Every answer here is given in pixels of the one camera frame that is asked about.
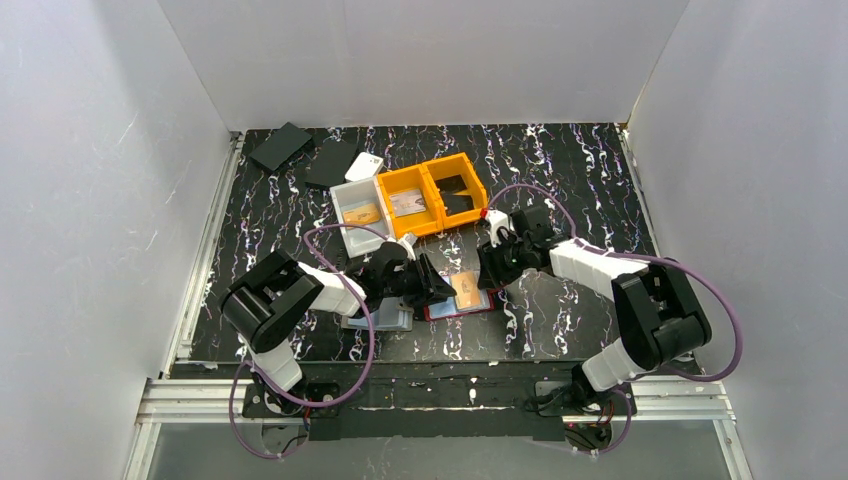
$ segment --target table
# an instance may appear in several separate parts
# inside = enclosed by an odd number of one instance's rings
[[[580,235],[617,251],[654,253],[634,182],[613,124],[451,125],[307,129],[316,148],[326,139],[357,143],[361,151],[385,158],[390,170],[465,152],[490,198],[506,185],[549,188],[577,221]],[[282,248],[299,261],[317,265],[300,243],[314,226],[336,222],[329,193],[303,184],[316,150],[292,159],[268,175],[246,155],[272,133],[246,132],[204,303],[192,341],[191,361],[237,362],[241,347],[221,318],[220,295],[270,251]],[[542,201],[512,191],[497,206],[510,212]],[[554,225],[561,215],[552,211]],[[317,237],[334,250],[340,234]],[[417,252],[429,255],[442,274],[479,266],[476,246],[485,228],[466,225],[424,237]],[[414,322],[411,332],[377,335],[378,361],[552,360],[587,358],[614,341],[611,302],[592,290],[538,272],[526,273],[500,296],[493,312],[436,322]],[[367,355],[367,332],[340,328],[336,316],[310,312],[292,335],[301,361],[356,361]]]

